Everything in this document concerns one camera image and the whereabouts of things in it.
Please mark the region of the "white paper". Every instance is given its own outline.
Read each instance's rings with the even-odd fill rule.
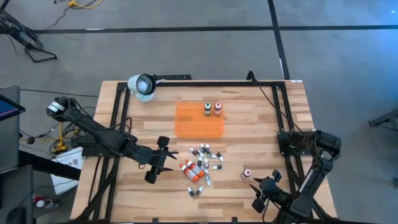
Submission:
[[[83,167],[84,160],[81,158],[81,152],[83,148],[78,147],[76,149],[72,149],[71,151],[64,152],[62,154],[57,155],[55,158],[52,159],[54,162],[61,162],[62,164],[80,169]],[[57,195],[63,194],[66,191],[74,188],[75,186],[78,185],[79,181],[74,180],[71,181],[71,179],[67,179],[64,177],[58,177],[56,175],[51,174],[52,178],[52,183],[55,186],[54,190]]]

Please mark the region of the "orange bottle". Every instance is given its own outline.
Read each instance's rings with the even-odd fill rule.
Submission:
[[[196,182],[199,180],[199,177],[192,171],[190,170],[186,165],[182,165],[180,164],[181,170],[182,172],[184,172],[184,174],[191,179],[192,181]]]
[[[197,174],[198,177],[203,177],[205,176],[205,171],[201,169],[200,167],[196,166],[192,161],[189,161],[188,159],[185,159],[185,163],[191,169],[194,173]]]

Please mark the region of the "gray floor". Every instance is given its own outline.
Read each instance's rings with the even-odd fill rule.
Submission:
[[[33,29],[62,15],[65,2],[11,1],[7,11]],[[280,26],[398,24],[397,1],[275,1]],[[56,29],[271,25],[267,1],[117,0],[94,10],[67,11]],[[368,126],[368,120],[398,108],[398,30],[283,31],[292,79],[303,80],[315,126],[343,139],[342,156],[328,176],[343,220],[396,223],[397,133]],[[0,86],[97,95],[103,80],[139,73],[191,74],[194,79],[241,79],[253,70],[261,79],[281,79],[271,31],[148,34],[44,34],[58,61],[34,64],[16,56],[0,35]],[[45,115],[55,95],[23,92],[21,128],[42,133],[56,122]],[[85,106],[95,98],[79,97]],[[47,144],[34,144],[47,150]],[[32,153],[48,157],[41,152]],[[38,174],[35,185],[49,181]],[[73,191],[62,210],[38,223],[68,220]]]

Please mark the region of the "wooden tabletop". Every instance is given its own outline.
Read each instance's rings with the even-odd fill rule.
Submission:
[[[106,81],[101,87],[95,120],[104,126],[109,126],[117,83]],[[312,129],[312,117],[303,83],[286,81],[286,87],[294,123],[302,129]],[[273,101],[271,88],[262,89]],[[224,106],[224,135],[219,139],[205,140],[176,137],[175,105],[181,101],[220,101]],[[252,177],[258,178],[271,176],[274,169],[279,170],[282,180],[278,186],[289,192],[285,162],[277,143],[276,133],[279,129],[275,109],[258,87],[159,87],[153,100],[148,103],[140,103],[136,97],[131,96],[128,116],[132,117],[132,134],[138,138],[138,144],[156,149],[157,138],[168,136],[170,150],[180,154],[176,156],[177,160],[166,160],[165,167],[174,171],[160,174],[155,184],[144,180],[149,166],[140,170],[137,162],[121,159],[112,222],[151,222],[152,218],[159,218],[160,222],[230,222],[231,217],[237,217],[242,222],[260,222],[262,214],[251,207],[255,193],[249,187],[249,184],[258,184],[252,179],[241,178],[244,169],[251,169]],[[199,148],[201,142],[207,142],[211,151],[220,152],[224,157],[223,169],[209,170],[211,187],[205,184],[204,179],[192,183],[178,166],[186,158],[197,162],[198,158],[191,154],[189,147]],[[312,158],[303,156],[302,159],[304,171],[307,172]],[[71,218],[77,217],[87,206],[96,161],[97,158],[92,157],[83,165]],[[217,164],[221,162],[210,159],[210,166]],[[203,193],[197,198],[191,198],[187,192],[188,186],[194,191],[204,186]],[[107,198],[105,194],[100,217],[104,217]],[[315,198],[326,212],[336,216],[327,179],[323,181]],[[277,208],[270,203],[265,219],[272,221],[277,212]]]

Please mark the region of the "white lamp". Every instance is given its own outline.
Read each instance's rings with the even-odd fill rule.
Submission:
[[[127,87],[139,101],[148,102],[154,97],[156,81],[148,74],[134,75],[129,79]]]

